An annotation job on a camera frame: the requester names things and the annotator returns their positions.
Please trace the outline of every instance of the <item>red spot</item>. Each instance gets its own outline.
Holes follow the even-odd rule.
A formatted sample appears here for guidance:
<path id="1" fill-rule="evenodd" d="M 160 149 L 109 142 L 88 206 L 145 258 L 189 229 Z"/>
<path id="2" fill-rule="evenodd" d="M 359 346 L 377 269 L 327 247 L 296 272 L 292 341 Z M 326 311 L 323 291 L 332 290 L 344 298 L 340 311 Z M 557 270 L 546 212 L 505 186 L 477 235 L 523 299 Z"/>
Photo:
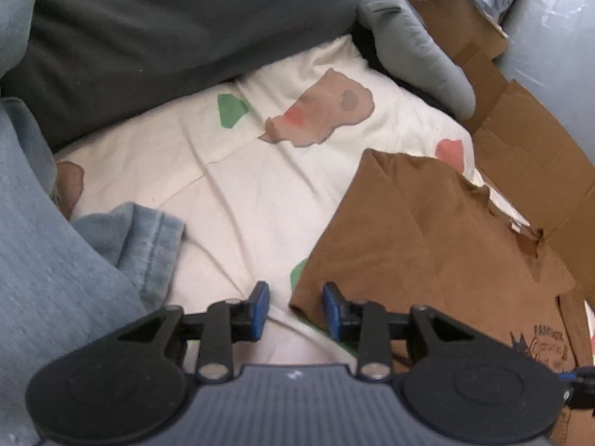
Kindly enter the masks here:
<path id="1" fill-rule="evenodd" d="M 450 139 L 442 139 L 436 146 L 436 157 L 455 168 L 461 174 L 465 171 L 463 142 L 460 140 L 451 141 Z"/>
<path id="2" fill-rule="evenodd" d="M 291 106 L 283 117 L 292 125 L 303 127 L 303 112 L 298 106 Z"/>

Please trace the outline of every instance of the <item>brown garment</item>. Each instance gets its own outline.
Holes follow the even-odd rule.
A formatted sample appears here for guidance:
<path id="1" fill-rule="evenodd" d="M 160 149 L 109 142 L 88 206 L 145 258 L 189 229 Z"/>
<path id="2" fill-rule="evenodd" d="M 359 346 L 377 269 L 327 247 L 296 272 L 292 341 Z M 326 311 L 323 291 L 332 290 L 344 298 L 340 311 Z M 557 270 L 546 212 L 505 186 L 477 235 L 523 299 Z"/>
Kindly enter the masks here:
<path id="1" fill-rule="evenodd" d="M 579 300 L 565 302 L 584 322 L 573 323 L 569 339 L 557 297 L 574 293 L 575 281 L 541 233 L 513 223 L 492 205 L 487 187 L 437 159 L 364 153 L 291 300 L 319 327 L 327 281 L 349 300 L 389 311 L 428 304 L 555 372 L 572 370 L 573 347 L 584 351 L 589 343 Z M 406 356 L 401 342 L 393 351 Z M 558 444 L 591 446 L 585 438 L 566 441 L 568 416 L 556 428 Z"/>

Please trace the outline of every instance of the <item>metal screw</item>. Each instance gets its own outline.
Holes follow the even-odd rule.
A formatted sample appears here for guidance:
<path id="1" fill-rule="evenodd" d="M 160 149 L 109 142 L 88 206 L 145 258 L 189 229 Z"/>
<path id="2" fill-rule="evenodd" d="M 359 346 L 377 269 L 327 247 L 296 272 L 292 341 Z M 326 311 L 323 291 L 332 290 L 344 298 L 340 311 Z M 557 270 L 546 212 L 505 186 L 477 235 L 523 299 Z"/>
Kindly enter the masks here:
<path id="1" fill-rule="evenodd" d="M 370 362 L 359 369 L 359 372 L 368 379 L 380 381 L 386 379 L 390 375 L 390 368 L 380 362 Z"/>
<path id="2" fill-rule="evenodd" d="M 210 381 L 218 381 L 219 379 L 225 377 L 228 372 L 229 369 L 226 366 L 216 362 L 206 364 L 198 370 L 198 373 L 201 376 L 203 376 L 205 379 L 209 379 Z"/>

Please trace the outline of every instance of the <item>gray pillow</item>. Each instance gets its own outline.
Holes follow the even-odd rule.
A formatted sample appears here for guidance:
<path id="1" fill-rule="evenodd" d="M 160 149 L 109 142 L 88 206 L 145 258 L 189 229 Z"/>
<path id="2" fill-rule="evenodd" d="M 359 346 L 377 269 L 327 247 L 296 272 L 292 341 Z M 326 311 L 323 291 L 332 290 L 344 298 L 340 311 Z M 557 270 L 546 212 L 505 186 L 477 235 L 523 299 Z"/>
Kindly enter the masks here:
<path id="1" fill-rule="evenodd" d="M 52 148 L 349 31 L 355 0 L 37 0 L 2 80 Z"/>
<path id="2" fill-rule="evenodd" d="M 463 70 L 434 42 L 407 0 L 358 0 L 358 20 L 372 30 L 380 63 L 420 88 L 459 120 L 475 112 L 475 93 Z"/>

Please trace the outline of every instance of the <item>denim fabric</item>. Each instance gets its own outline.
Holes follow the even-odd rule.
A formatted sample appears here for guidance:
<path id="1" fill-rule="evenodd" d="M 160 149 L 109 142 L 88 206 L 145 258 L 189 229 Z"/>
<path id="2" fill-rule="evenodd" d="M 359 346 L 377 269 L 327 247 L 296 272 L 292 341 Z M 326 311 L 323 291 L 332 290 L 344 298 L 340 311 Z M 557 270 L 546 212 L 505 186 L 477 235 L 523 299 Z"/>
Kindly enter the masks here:
<path id="1" fill-rule="evenodd" d="M 23 55 L 33 1 L 0 0 L 0 77 Z M 0 100 L 0 446 L 39 443 L 25 408 L 29 379 L 158 307 L 180 243 L 178 220 L 126 204 L 77 224 L 106 261 L 51 201 L 55 173 L 31 112 Z M 122 214 L 123 229 L 100 229 Z"/>

